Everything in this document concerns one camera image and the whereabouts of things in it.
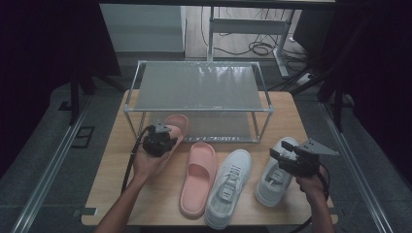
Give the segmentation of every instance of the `wooden tabletop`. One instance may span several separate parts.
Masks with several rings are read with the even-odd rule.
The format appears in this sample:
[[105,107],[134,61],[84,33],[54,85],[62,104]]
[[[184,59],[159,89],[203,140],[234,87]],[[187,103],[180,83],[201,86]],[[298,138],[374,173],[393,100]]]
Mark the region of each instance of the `wooden tabletop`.
[[[123,113],[127,93],[126,91],[121,102],[86,203],[86,208],[96,208],[97,212],[94,216],[82,217],[85,225],[97,225],[120,196],[130,151],[135,144],[134,136]],[[259,95],[264,101],[264,93],[260,92]],[[256,186],[269,160],[269,149],[287,136],[295,138],[299,143],[307,140],[292,96],[287,92],[269,92],[269,96],[275,112],[259,144],[211,144],[218,155],[219,165],[237,149],[247,150],[252,156],[251,176],[243,188],[230,225],[301,224],[311,215],[305,195],[299,190],[294,179],[282,201],[274,208],[261,205],[255,197]],[[141,114],[132,113],[131,117],[133,122],[139,122]],[[195,220],[188,219],[179,211],[179,200],[186,178],[191,145],[192,143],[180,144],[163,171],[147,182],[139,194],[128,224],[205,225],[203,216]],[[333,208],[330,199],[328,205]],[[337,222],[337,215],[332,215],[332,221]]]

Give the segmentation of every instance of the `floor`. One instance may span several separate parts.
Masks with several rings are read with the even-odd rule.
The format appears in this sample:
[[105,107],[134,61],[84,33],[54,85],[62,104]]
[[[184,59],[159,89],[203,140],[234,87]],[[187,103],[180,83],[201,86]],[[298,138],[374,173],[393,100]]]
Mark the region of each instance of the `floor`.
[[[227,13],[234,16],[233,11],[233,9],[221,9],[221,16]],[[201,9],[193,9],[191,12],[199,16]],[[248,13],[245,16],[253,17],[258,14],[259,12]],[[281,14],[282,10],[278,10],[276,16]],[[201,37],[198,37],[201,32],[199,32],[199,24],[196,23],[199,23],[200,19],[190,20],[189,18],[194,17],[188,14],[188,33],[193,31],[193,35],[197,35],[193,38],[197,39],[190,39],[190,35],[187,35],[186,57],[119,56],[122,77],[117,77],[116,81],[124,86],[130,86],[137,59],[204,59],[205,47],[196,46],[204,45]],[[241,43],[240,39],[233,40],[235,43],[229,42],[229,44]],[[217,40],[215,47],[226,48],[225,43],[228,42],[222,43]],[[303,51],[293,41],[288,41],[287,48]],[[233,49],[239,52],[244,49],[244,46]],[[265,57],[244,54],[239,57],[216,53],[217,59],[226,59],[227,56],[234,60],[259,61],[266,84],[273,87],[271,89],[274,91],[284,89],[288,84],[281,78],[271,54]],[[304,63],[293,62],[289,71],[292,75],[298,74],[298,70],[303,67]],[[86,214],[84,210],[86,199],[123,96],[121,91],[101,80],[94,79],[94,81],[97,86],[96,93],[92,96],[81,96],[84,114],[81,115],[79,125],[69,126],[70,112],[59,110],[63,102],[70,101],[69,86],[64,85],[52,94],[50,107],[42,121],[22,149],[16,162],[0,181],[0,219],[2,219],[0,232],[24,228],[17,222],[20,216],[28,217],[27,226],[24,229],[29,232],[90,232],[93,230],[92,226],[82,225],[81,215]],[[295,84],[291,83],[288,89],[294,87]],[[361,127],[350,107],[343,109],[343,132],[336,131],[330,121],[331,104],[321,104],[316,98],[319,88],[319,85],[315,85],[295,95],[294,101],[308,137],[340,153],[339,156],[321,158],[330,171],[330,197],[335,205],[335,213],[339,216],[335,231],[411,232],[412,226],[409,220],[412,218],[410,211],[412,210],[412,192],[408,185]],[[68,140],[70,134],[78,131],[77,126],[80,127],[81,132],[93,129],[89,141],[82,137]],[[65,148],[62,142],[66,142],[71,147]],[[64,154],[63,157],[59,161],[52,160],[59,152]],[[55,169],[48,170],[48,164],[53,164]],[[49,181],[42,179],[45,171],[50,171]],[[36,187],[39,183],[48,185],[45,189],[38,190]],[[224,232],[291,232],[295,228],[296,226],[289,225],[243,226],[228,227]],[[130,226],[126,229],[126,232],[166,231],[212,232],[207,227],[141,228]],[[310,232],[310,227],[302,232]]]

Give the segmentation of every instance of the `gray floor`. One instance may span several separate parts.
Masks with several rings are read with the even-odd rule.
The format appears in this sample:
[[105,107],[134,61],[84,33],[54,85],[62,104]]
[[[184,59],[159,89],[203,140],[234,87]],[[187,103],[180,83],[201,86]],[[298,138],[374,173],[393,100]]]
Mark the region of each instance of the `gray floor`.
[[[176,57],[139,57],[165,60]],[[137,58],[120,56],[122,77],[119,83],[129,86],[136,69]],[[260,61],[267,85],[282,83],[273,59]],[[61,164],[54,181],[41,203],[41,208],[29,229],[30,232],[90,232],[93,227],[81,223],[85,206],[101,156],[120,107],[123,93],[95,79],[97,91],[93,96],[82,96],[82,103],[91,98],[82,127],[94,127],[88,147],[71,148]],[[336,136],[324,108],[318,103],[314,86],[294,96],[296,107],[310,138],[335,150],[339,156],[325,156],[322,161],[330,171],[330,197],[339,220],[336,232],[412,232],[412,193],[385,154],[364,131],[351,108],[343,110],[343,133]],[[51,96],[51,105],[30,140],[22,149],[16,162],[0,181],[0,232],[10,232],[21,214],[33,189],[42,177],[50,159],[57,151],[69,129],[70,113],[60,111],[63,101],[69,101],[67,85],[58,88]],[[342,147],[343,137],[349,152]],[[76,139],[75,146],[85,142]],[[354,171],[353,158],[359,169]],[[376,222],[386,218],[391,229],[382,230]],[[290,232],[295,226],[267,226],[236,228],[236,232]],[[164,228],[140,229],[128,227],[127,232],[163,232]],[[168,228],[168,232],[209,232],[208,228]]]

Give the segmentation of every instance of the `pink slide sandal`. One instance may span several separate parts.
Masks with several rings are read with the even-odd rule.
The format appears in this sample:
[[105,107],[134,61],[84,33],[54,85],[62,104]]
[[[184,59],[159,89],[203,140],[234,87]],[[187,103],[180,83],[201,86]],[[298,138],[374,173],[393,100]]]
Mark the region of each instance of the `pink slide sandal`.
[[[173,151],[176,149],[176,147],[183,141],[183,139],[188,134],[188,132],[189,132],[189,120],[184,115],[172,115],[172,116],[169,116],[167,119],[165,119],[163,123],[167,127],[172,129],[169,132],[170,138],[171,139],[178,138],[178,141],[176,142],[176,145],[173,146],[172,150],[167,152],[165,155],[163,155],[163,156],[169,156],[169,158],[170,158]],[[158,173],[161,172],[161,170],[163,170],[163,168],[166,165],[169,158],[167,158],[166,160],[164,160],[160,163],[157,170],[155,171],[155,174],[158,174]]]
[[203,215],[217,169],[218,158],[212,146],[202,142],[193,144],[180,200],[183,215],[189,218]]

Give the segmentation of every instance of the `sneaker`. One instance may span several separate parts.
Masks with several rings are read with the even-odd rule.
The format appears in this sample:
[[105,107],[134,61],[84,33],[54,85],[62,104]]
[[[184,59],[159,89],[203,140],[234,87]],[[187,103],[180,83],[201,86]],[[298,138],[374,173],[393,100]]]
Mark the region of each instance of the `sneaker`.
[[[282,148],[282,141],[286,141],[293,146],[298,146],[298,142],[293,138],[286,137],[281,139],[273,148],[283,156],[289,156],[291,159],[295,159],[296,154],[294,152]],[[257,184],[255,197],[263,206],[274,207],[282,200],[282,197],[291,184],[291,180],[292,175],[279,168],[278,160],[270,157],[263,175]]]
[[233,215],[243,186],[251,174],[252,159],[245,150],[235,150],[221,165],[210,192],[205,222],[216,230],[225,229]]

